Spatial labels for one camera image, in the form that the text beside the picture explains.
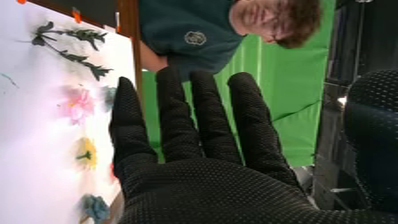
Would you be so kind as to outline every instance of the badge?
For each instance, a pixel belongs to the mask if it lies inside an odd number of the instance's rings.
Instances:
[[[193,45],[201,46],[207,43],[207,36],[205,36],[203,32],[191,31],[185,34],[185,42]]]

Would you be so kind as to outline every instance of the person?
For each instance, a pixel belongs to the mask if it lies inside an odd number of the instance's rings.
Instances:
[[[285,48],[305,45],[321,28],[321,0],[141,0],[141,58],[155,73],[169,66],[219,73],[244,37]]]
[[[232,133],[214,75],[196,72],[191,78],[200,130],[191,118],[178,71],[168,67],[157,75],[164,164],[159,164],[157,153],[150,147],[134,85],[127,78],[120,79],[111,121],[116,150],[114,173],[125,195],[125,213],[120,223],[397,224],[397,170],[390,170],[388,184],[383,184],[383,180],[376,178],[381,174],[372,172],[383,164],[368,166],[367,173],[360,172],[367,175],[360,180],[370,193],[370,202],[376,202],[368,210],[317,210],[281,154],[271,111],[251,75],[241,73],[230,79],[244,158]],[[393,102],[392,108],[398,112],[398,107],[395,107],[398,101],[386,101],[384,97],[384,102]],[[384,122],[390,128],[393,127],[395,136],[397,123],[397,121],[395,123]],[[360,143],[363,137],[351,136]]]

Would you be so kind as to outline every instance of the red pin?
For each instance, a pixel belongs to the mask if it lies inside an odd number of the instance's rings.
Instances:
[[[75,17],[75,22],[81,24],[82,23],[82,16],[81,16],[81,11],[79,9],[74,7],[74,17]]]

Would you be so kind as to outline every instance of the textured glove material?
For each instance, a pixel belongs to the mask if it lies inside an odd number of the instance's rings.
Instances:
[[[398,223],[397,215],[377,211],[315,209],[281,155],[271,112],[251,75],[241,73],[230,80],[244,158],[214,76],[207,73],[193,74],[200,131],[178,79],[175,69],[166,68],[157,76],[166,164],[157,164],[132,88],[134,99],[116,101],[122,104],[134,102],[136,105],[116,106],[111,123],[114,171],[125,194],[120,223]],[[132,119],[116,122],[125,115]]]

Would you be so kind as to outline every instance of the pink flower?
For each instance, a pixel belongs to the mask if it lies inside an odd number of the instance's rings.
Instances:
[[[95,100],[86,89],[74,95],[65,105],[65,114],[72,118],[72,124],[82,125],[88,116],[95,114]]]

